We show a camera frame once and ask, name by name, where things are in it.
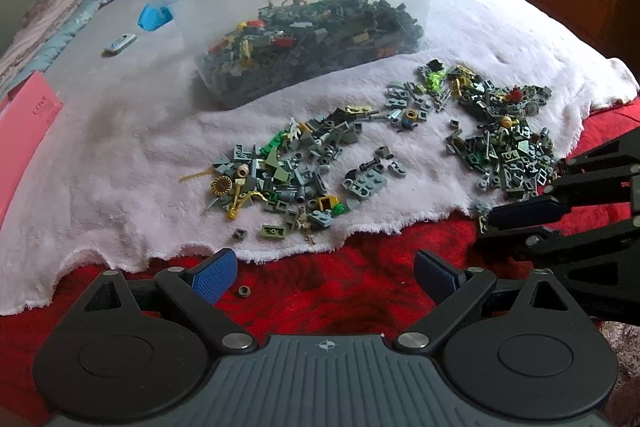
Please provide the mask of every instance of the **metal screw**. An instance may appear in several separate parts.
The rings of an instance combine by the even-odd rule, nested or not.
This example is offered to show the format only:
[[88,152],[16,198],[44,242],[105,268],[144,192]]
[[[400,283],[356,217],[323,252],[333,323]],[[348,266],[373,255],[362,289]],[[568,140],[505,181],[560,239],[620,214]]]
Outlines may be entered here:
[[247,333],[227,333],[222,337],[222,345],[229,349],[246,349],[254,343]]
[[526,238],[524,244],[527,245],[528,247],[533,247],[533,245],[538,244],[539,241],[540,241],[539,235],[529,235],[529,237]]
[[398,336],[398,344],[411,349],[422,349],[429,344],[429,337],[418,331],[409,331]]

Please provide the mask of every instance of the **clear plastic container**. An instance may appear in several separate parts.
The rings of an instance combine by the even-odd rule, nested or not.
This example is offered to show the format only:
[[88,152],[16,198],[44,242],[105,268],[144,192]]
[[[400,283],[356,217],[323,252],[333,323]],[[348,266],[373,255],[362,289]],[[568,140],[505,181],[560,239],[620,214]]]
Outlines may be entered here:
[[169,7],[202,79],[238,107],[320,74],[420,49],[430,0],[149,0]]

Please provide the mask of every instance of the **red bedspread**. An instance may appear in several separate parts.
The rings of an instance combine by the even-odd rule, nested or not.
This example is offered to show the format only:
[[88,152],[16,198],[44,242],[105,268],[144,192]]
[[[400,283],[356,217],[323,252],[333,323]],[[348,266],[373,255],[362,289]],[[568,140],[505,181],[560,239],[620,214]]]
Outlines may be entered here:
[[[576,153],[639,124],[639,100],[593,115],[585,122]],[[565,216],[559,228],[575,233],[628,216],[628,204],[580,208]],[[233,290],[248,285],[251,296],[242,299],[230,291],[218,306],[261,341],[269,332],[383,332],[391,337],[433,306],[414,282],[414,251],[428,248],[457,266],[477,266],[481,261],[467,251],[475,237],[475,223],[454,215],[439,223],[418,223],[396,236],[359,233],[333,253],[296,255],[260,266],[241,264]],[[155,261],[146,273],[127,277],[152,277],[166,266],[191,267],[201,260]],[[491,268],[499,277],[516,278],[529,269],[514,262]],[[87,266],[64,277],[51,306],[0,317],[0,406],[34,423],[46,420],[47,411],[31,380],[31,362],[52,328],[102,269]]]

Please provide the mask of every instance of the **pink paper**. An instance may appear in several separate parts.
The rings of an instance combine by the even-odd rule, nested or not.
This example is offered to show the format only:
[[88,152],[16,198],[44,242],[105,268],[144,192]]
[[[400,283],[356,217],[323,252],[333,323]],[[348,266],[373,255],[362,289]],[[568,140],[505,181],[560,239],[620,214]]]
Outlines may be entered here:
[[0,227],[24,170],[61,108],[39,71],[0,100]]

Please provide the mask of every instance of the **gold lego piece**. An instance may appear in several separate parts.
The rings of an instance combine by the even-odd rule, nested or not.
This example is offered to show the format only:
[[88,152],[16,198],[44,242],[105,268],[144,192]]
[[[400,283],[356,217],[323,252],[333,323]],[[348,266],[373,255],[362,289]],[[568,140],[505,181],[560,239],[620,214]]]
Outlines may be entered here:
[[196,172],[195,174],[189,174],[188,176],[183,176],[178,181],[185,182],[187,180],[193,180],[194,178],[202,178],[203,176],[208,176],[210,174],[215,174],[213,167],[208,168],[206,171]]
[[236,217],[238,217],[238,212],[240,211],[242,206],[253,196],[258,196],[262,201],[265,201],[266,203],[269,202],[269,200],[265,198],[258,190],[251,190],[250,192],[242,195],[242,198],[238,199],[238,203],[236,204],[236,206],[231,205],[228,213],[226,213],[226,217],[228,217],[229,219],[236,219]]

